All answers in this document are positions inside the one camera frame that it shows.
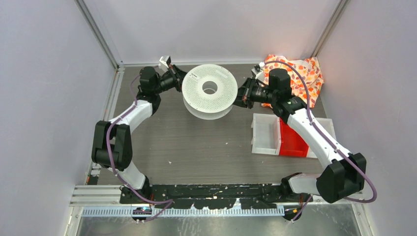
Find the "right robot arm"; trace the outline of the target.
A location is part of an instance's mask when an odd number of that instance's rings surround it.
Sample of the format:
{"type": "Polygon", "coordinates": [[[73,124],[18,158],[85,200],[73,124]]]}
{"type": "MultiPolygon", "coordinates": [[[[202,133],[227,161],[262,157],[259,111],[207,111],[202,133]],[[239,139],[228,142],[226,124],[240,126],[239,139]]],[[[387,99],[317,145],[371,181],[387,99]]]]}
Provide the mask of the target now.
{"type": "Polygon", "coordinates": [[[292,128],[314,152],[323,167],[320,175],[295,173],[281,180],[281,197],[293,202],[301,193],[319,195],[334,203],[360,192],[365,186],[366,159],[361,153],[353,154],[317,122],[309,106],[292,94],[291,77],[285,69],[273,69],[272,78],[264,84],[260,67],[251,70],[238,89],[234,105],[249,108],[255,102],[269,103],[274,114],[292,128]]]}

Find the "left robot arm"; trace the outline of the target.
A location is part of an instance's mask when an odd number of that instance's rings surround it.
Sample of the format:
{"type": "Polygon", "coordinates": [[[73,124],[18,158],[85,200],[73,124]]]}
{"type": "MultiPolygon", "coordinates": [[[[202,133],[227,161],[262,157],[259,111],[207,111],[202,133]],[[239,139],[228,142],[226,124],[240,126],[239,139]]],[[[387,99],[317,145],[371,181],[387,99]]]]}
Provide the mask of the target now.
{"type": "Polygon", "coordinates": [[[98,121],[95,125],[92,162],[110,170],[140,204],[150,199],[151,187],[149,178],[133,163],[131,134],[156,113],[161,93],[170,89],[181,91],[186,74],[176,65],[170,65],[162,75],[152,66],[142,68],[136,77],[139,85],[137,93],[133,93],[133,103],[117,117],[98,121]]]}

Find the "white plastic spool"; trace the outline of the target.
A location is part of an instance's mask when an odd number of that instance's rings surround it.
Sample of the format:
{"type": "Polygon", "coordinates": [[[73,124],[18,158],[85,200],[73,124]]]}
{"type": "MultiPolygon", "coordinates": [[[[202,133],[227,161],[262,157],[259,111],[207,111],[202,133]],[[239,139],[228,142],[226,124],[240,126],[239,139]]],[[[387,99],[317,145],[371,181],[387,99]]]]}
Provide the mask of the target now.
{"type": "Polygon", "coordinates": [[[203,64],[186,73],[181,90],[184,105],[192,115],[215,120],[224,117],[232,109],[238,85],[226,68],[203,64]]]}

